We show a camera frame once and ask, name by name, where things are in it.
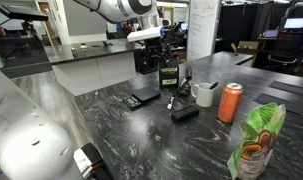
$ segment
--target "office chair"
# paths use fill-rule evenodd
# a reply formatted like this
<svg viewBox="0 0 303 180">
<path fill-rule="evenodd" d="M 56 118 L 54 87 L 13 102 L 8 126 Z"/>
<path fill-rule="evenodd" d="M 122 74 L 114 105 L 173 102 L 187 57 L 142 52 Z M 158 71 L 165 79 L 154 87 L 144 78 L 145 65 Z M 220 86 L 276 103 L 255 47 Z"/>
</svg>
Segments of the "office chair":
<svg viewBox="0 0 303 180">
<path fill-rule="evenodd" d="M 303 33 L 280 32 L 268 59 L 284 66 L 285 73 L 296 73 L 303 63 Z"/>
</svg>

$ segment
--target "white mug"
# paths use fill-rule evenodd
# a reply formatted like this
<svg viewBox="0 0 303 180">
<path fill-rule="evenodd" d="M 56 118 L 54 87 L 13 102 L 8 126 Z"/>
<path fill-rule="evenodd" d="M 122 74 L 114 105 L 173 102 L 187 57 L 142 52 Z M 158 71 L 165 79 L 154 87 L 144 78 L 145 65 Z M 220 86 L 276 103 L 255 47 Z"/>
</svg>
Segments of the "white mug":
<svg viewBox="0 0 303 180">
<path fill-rule="evenodd" d="M 201 107 L 210 107 L 213 103 L 214 89 L 210 90 L 213 84 L 200 83 L 192 86 L 191 94 L 196 98 L 197 105 Z"/>
</svg>

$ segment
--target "snack bag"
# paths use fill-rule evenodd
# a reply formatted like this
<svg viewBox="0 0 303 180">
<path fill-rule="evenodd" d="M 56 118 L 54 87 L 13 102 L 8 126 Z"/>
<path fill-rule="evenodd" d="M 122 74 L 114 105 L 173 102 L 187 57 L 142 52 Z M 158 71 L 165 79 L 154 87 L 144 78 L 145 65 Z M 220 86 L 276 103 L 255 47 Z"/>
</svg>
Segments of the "snack bag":
<svg viewBox="0 0 303 180">
<path fill-rule="evenodd" d="M 243 143 L 228 161 L 232 179 L 257 179 L 265 170 L 286 116 L 285 105 L 267 104 L 251 111 L 242 124 Z"/>
</svg>

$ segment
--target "black marble countertop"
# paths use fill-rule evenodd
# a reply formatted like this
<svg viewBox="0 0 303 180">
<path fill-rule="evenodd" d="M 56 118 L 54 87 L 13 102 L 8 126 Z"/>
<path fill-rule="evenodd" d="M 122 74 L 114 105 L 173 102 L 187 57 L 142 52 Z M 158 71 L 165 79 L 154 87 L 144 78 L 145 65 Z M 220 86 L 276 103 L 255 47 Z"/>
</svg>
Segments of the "black marble countertop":
<svg viewBox="0 0 303 180">
<path fill-rule="evenodd" d="M 122 54 L 126 52 L 132 52 L 136 49 L 141 48 L 140 44 L 137 44 L 135 42 L 128 42 L 127 39 L 108 40 L 106 42 L 112 43 L 112 45 L 104 47 L 102 41 L 89 42 L 87 43 L 88 48 L 86 49 L 81 49 L 80 43 L 58 45 L 53 47 L 45 47 L 45 52 L 49 58 L 51 65 L 59 65 L 93 58 Z M 73 57 L 71 48 L 76 48 L 78 57 Z"/>
<path fill-rule="evenodd" d="M 194 83 L 219 82 L 214 103 L 199 108 L 200 115 L 174 124 L 167 109 L 174 90 L 161 90 L 161 98 L 130 111 L 121 99 L 146 86 L 159 89 L 158 74 L 138 76 L 76 97 L 96 144 L 114 179 L 203 180 L 231 179 L 227 161 L 242 142 L 240 125 L 249 112 L 260 106 L 253 102 L 262 92 L 296 101 L 296 96 L 268 86 L 280 81 L 303 87 L 303 78 L 236 64 L 251 56 L 221 52 L 180 66 L 193 69 Z M 216 119 L 223 85 L 240 83 L 244 95 L 233 124 Z M 192 98 L 176 98 L 173 111 L 190 104 Z M 279 141 L 266 171 L 259 179 L 303 179 L 303 118 L 288 113 Z"/>
</svg>

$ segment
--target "orange can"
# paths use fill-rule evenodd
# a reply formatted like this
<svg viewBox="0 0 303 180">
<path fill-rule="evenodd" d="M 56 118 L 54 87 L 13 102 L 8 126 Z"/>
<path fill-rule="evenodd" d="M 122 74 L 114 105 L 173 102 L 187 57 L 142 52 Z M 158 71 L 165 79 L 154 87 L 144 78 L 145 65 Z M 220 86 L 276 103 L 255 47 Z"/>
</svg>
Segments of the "orange can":
<svg viewBox="0 0 303 180">
<path fill-rule="evenodd" d="M 243 87 L 237 83 L 228 83 L 222 93 L 218 118 L 221 121 L 232 123 L 238 111 L 242 98 Z"/>
</svg>

